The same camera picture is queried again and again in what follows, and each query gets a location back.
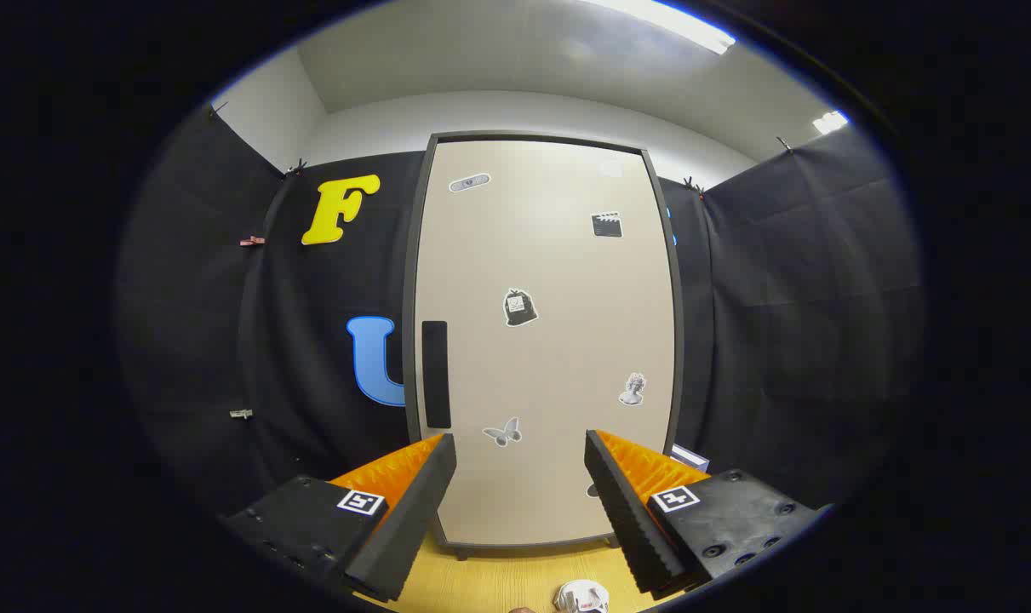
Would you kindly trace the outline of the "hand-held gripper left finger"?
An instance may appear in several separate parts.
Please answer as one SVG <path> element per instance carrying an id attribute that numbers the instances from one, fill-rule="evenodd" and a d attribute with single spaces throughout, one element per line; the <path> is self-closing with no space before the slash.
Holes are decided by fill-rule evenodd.
<path id="1" fill-rule="evenodd" d="M 221 524 L 324 593 L 398 600 L 455 470 L 442 433 L 339 478 L 290 478 Z"/>

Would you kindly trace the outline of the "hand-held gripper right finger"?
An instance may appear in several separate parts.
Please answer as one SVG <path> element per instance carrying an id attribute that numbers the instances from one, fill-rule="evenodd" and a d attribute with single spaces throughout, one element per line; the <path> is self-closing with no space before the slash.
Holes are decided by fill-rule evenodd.
<path id="1" fill-rule="evenodd" d="M 641 593 L 702 591 L 770 558 L 822 510 L 738 469 L 704 473 L 602 430 L 585 466 Z"/>

